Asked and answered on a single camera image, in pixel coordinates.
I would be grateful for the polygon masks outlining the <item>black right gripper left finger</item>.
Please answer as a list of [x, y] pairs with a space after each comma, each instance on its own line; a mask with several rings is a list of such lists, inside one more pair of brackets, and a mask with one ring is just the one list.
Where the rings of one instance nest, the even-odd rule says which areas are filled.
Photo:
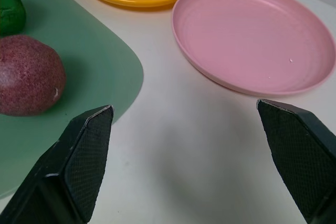
[[88, 223], [104, 177], [114, 109], [73, 118], [1, 212], [1, 223]]

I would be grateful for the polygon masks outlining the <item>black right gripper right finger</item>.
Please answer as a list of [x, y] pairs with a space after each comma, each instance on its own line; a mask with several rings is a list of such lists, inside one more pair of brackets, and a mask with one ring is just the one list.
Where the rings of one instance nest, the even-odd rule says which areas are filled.
[[307, 223], [335, 223], [335, 135], [310, 111], [257, 102], [271, 156]]

